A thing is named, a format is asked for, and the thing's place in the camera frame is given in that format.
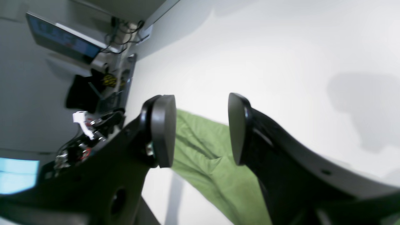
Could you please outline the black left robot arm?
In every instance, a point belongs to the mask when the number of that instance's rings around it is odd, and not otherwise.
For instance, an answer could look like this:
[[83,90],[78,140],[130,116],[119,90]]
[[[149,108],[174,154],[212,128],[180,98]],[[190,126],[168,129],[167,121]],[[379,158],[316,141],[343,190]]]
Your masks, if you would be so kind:
[[124,114],[123,108],[103,114],[98,119],[90,118],[88,111],[73,113],[73,123],[78,125],[78,133],[58,150],[54,170],[60,173],[84,162],[90,156],[92,148],[107,141],[116,126],[123,127]]

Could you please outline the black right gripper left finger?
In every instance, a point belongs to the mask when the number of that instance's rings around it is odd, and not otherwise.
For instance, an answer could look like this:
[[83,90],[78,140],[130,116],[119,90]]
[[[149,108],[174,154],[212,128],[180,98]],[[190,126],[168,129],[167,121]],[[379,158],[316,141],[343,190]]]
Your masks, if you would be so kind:
[[154,96],[82,164],[1,197],[1,219],[16,225],[132,225],[149,169],[173,165],[175,135],[175,96]]

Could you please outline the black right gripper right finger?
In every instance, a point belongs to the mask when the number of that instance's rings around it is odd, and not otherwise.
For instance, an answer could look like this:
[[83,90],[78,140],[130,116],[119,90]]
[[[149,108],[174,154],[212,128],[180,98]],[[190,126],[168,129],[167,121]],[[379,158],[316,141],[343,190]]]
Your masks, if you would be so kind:
[[399,188],[305,147],[237,93],[228,97],[234,161],[257,177],[273,225],[394,225]]

